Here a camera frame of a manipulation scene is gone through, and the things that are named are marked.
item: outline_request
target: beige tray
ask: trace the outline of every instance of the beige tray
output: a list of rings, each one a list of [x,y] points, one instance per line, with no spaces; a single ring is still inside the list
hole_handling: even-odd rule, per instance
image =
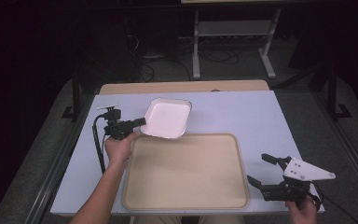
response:
[[[249,201],[237,139],[141,136],[133,144],[123,204],[131,210],[238,209]]]

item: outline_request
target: white shelf leg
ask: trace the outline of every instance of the white shelf leg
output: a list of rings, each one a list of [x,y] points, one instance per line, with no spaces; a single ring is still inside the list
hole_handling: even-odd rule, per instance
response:
[[[275,78],[276,75],[275,75],[274,69],[272,68],[271,62],[269,61],[268,53],[269,53],[269,47],[271,45],[272,38],[275,33],[275,29],[278,24],[278,19],[279,19],[280,14],[281,14],[281,10],[276,9],[275,13],[274,13],[274,18],[272,19],[271,25],[269,26],[269,29],[268,29],[267,42],[264,45],[264,48],[258,50],[258,52],[260,54],[261,61],[263,62],[264,67],[266,69],[267,75],[271,79]]]
[[[199,61],[199,12],[196,11],[196,18],[194,20],[194,51],[193,51],[193,79],[199,80],[200,61]]]

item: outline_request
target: white bracket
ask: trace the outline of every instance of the white bracket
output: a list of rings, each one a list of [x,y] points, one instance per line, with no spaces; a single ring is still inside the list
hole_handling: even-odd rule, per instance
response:
[[[309,164],[305,161],[298,160],[296,158],[292,158],[289,164],[287,164],[283,175],[301,181],[336,178],[336,175],[334,173],[325,171],[324,169]]]

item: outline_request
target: plastic tray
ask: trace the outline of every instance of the plastic tray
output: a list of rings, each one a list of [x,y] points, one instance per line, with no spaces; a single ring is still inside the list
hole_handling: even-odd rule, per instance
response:
[[[141,127],[141,132],[156,137],[178,138],[185,132],[190,110],[189,101],[158,98],[147,109],[146,125]]]
[[[248,201],[232,134],[144,135],[132,145],[123,195],[130,210],[239,209]]]

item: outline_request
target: tray rim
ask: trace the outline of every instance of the tray rim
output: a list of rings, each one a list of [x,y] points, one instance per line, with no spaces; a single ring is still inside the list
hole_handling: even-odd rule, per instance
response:
[[[238,209],[243,209],[246,206],[248,206],[249,202],[250,202],[250,192],[249,192],[249,188],[248,188],[248,180],[247,180],[247,176],[246,176],[246,171],[244,169],[244,165],[243,165],[243,159],[242,159],[242,155],[241,155],[241,150],[240,150],[240,146],[239,146],[239,142],[237,137],[232,134],[232,133],[185,133],[184,135],[182,135],[182,137],[191,137],[191,136],[214,136],[214,135],[227,135],[230,136],[234,139],[235,144],[236,144],[236,149],[237,149],[237,154],[240,160],[240,166],[241,166],[241,177],[242,177],[242,183],[244,186],[244,190],[245,190],[245,196],[246,196],[246,202],[244,203],[244,206],[242,207],[200,207],[200,208],[186,208],[186,207],[170,207],[170,208],[162,208],[162,207],[156,207],[156,208],[133,208],[130,207],[126,204],[126,195],[127,195],[127,185],[129,182],[129,176],[130,176],[130,167],[131,167],[131,158],[129,159],[129,164],[127,167],[127,174],[126,174],[126,179],[125,179],[125,183],[124,183],[124,189],[123,189],[123,197],[122,197],[122,204],[125,208],[132,210],[132,211],[167,211],[167,210],[186,210],[186,211],[197,211],[197,210],[238,210]],[[152,136],[152,135],[146,135],[143,134],[141,136],[139,136],[137,139],[135,139],[135,141],[133,142],[133,144],[131,145],[131,150],[133,150],[135,148],[135,144],[138,141],[138,139],[142,139],[142,138],[157,138],[157,139],[161,139],[164,141],[170,141],[173,140],[175,141],[175,139],[167,139],[167,138],[159,138],[156,136]]]

